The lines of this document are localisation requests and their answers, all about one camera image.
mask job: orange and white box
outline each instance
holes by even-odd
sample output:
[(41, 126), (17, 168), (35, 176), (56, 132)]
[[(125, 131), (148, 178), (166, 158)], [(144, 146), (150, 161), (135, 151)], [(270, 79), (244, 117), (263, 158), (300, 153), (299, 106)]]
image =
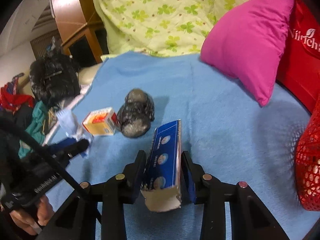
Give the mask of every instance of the orange and white box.
[(92, 135), (114, 135), (118, 124), (117, 116), (112, 107), (90, 112), (82, 125)]

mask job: green floral fabric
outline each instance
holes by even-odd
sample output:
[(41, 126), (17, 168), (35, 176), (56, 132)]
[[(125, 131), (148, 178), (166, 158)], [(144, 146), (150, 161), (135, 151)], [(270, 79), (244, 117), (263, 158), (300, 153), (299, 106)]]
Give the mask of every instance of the green floral fabric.
[(169, 57), (199, 53), (229, 10), (248, 0), (93, 0), (107, 30), (109, 52)]

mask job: pink pillow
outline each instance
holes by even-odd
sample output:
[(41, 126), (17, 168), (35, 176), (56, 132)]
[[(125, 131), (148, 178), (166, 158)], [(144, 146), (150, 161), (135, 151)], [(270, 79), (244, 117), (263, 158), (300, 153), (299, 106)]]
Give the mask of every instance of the pink pillow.
[(239, 78), (261, 106), (273, 92), (294, 0), (249, 0), (227, 12), (210, 31), (200, 58)]

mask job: red plastic basket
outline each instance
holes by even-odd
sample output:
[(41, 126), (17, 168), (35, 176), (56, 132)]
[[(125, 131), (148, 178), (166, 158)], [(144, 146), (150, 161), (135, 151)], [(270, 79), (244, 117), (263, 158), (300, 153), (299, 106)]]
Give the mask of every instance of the red plastic basket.
[(295, 155), (298, 196), (306, 210), (320, 211), (320, 95)]

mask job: blue bed sheet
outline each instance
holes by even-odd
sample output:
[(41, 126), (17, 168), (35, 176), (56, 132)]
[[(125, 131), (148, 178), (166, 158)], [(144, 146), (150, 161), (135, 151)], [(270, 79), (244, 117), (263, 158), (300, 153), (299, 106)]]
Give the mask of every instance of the blue bed sheet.
[[(191, 153), (194, 163), (223, 182), (247, 181), (291, 240), (308, 233), (320, 215), (299, 204), (292, 158), (309, 114), (289, 92), (276, 84), (269, 104), (261, 108), (239, 80), (201, 63), (198, 55), (155, 58), (128, 52), (102, 65), (91, 91), (73, 112), (81, 121), (92, 110), (112, 106), (117, 111), (129, 90), (137, 87), (155, 102), (150, 131), (137, 139), (119, 132), (96, 137), (90, 156), (77, 156), (67, 168), (78, 182), (96, 184), (120, 173), (138, 150), (149, 151), (156, 127), (182, 119), (182, 149)], [(63, 138), (59, 129), (52, 141)], [(48, 193), (55, 210), (71, 192), (63, 181)], [(125, 205), (124, 212), (130, 240), (199, 239), (201, 205), (183, 203), (178, 210), (152, 213), (140, 195), (135, 205)], [(228, 204), (226, 223), (231, 239)]]

